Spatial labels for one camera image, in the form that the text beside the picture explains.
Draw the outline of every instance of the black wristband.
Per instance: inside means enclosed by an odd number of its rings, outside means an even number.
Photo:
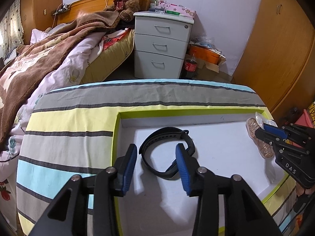
[[[193,140],[188,136],[189,131],[188,130],[181,130],[179,128],[175,127],[165,127],[161,128],[155,132],[153,132],[150,136],[146,138],[146,140],[142,143],[142,145],[139,148],[139,154],[142,156],[142,160],[146,167],[156,176],[164,179],[171,179],[175,174],[178,172],[178,167],[176,160],[172,162],[172,164],[169,166],[169,168],[165,172],[160,172],[152,168],[148,162],[145,160],[145,152],[147,148],[152,145],[153,143],[164,140],[164,139],[179,139],[184,140],[188,148],[186,151],[188,152],[189,156],[192,156],[195,153],[195,145]]]

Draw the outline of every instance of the tag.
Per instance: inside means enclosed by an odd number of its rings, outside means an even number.
[[[123,0],[118,0],[116,4],[116,11],[123,10]]]

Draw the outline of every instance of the drawer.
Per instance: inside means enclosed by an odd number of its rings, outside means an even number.
[[[136,17],[135,33],[188,42],[191,24],[163,18]]]
[[[134,52],[134,76],[140,79],[178,79],[184,60],[149,52]]]
[[[135,34],[134,49],[136,51],[158,53],[183,59],[187,43],[159,36]]]

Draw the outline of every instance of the orange box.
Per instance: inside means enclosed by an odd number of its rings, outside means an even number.
[[[196,58],[203,59],[204,61],[210,62],[217,65],[219,62],[220,55],[204,47],[191,45],[189,49],[189,55],[195,53]]]

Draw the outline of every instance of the brown blanket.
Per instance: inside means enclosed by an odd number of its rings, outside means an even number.
[[[92,32],[107,32],[119,22],[116,11],[82,16],[53,36],[18,49],[21,54],[0,71],[0,147],[7,138],[20,107],[42,79],[56,70],[69,52]]]

